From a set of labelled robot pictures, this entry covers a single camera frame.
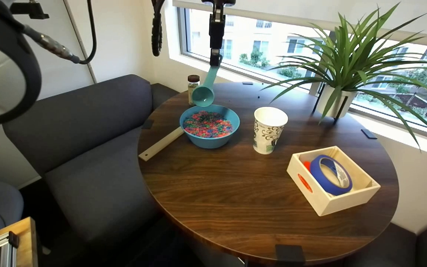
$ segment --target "white paper cup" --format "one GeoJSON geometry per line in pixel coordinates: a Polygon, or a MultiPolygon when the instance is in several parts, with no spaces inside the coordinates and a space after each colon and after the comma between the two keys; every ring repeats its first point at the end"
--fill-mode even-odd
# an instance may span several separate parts
{"type": "Polygon", "coordinates": [[[264,106],[255,110],[253,148],[256,152],[260,154],[273,152],[287,122],[288,115],[278,108],[264,106]]]}

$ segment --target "glass jar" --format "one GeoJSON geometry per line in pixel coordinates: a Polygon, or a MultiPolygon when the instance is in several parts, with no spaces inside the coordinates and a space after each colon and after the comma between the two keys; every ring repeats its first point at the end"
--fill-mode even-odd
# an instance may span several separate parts
{"type": "Polygon", "coordinates": [[[188,80],[188,94],[189,94],[189,105],[193,105],[192,101],[192,92],[197,87],[200,86],[200,76],[198,75],[189,75],[188,80]]]}

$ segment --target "white plant pot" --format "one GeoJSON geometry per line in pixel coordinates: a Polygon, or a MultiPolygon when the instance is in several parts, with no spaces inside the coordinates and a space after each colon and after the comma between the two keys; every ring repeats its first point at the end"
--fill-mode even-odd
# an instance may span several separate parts
{"type": "MultiPolygon", "coordinates": [[[[325,105],[327,104],[327,101],[329,101],[329,98],[331,97],[333,91],[334,88],[330,86],[325,86],[325,88],[322,90],[321,98],[319,98],[319,103],[317,103],[317,111],[319,111],[321,114],[324,113],[325,105]]],[[[345,97],[348,96],[349,98],[345,102],[344,108],[342,109],[342,112],[339,115],[339,118],[344,117],[347,111],[349,111],[350,104],[352,103],[356,95],[357,92],[342,91],[340,98],[337,98],[335,100],[335,102],[332,104],[331,108],[327,112],[326,116],[335,118],[337,116],[337,113],[339,113],[339,109],[342,105],[342,102],[344,101],[345,97]]]]}

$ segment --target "orange label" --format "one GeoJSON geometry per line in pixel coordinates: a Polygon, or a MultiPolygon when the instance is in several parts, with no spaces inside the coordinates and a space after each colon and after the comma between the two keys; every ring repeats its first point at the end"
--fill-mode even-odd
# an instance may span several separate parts
{"type": "Polygon", "coordinates": [[[309,190],[309,192],[312,193],[312,188],[309,186],[309,184],[305,181],[304,177],[302,177],[301,174],[298,174],[299,179],[301,180],[301,182],[304,184],[304,186],[307,188],[307,190],[309,190]]]}

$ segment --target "white wooden box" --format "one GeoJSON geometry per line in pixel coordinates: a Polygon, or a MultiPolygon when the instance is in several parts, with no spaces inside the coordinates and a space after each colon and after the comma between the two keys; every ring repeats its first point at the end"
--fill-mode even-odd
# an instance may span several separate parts
{"type": "Polygon", "coordinates": [[[380,184],[336,146],[293,154],[288,174],[319,216],[364,204],[380,189],[380,184]],[[311,162],[319,155],[332,157],[344,166],[352,180],[348,193],[339,196],[327,193],[306,169],[303,162],[311,162]]]}

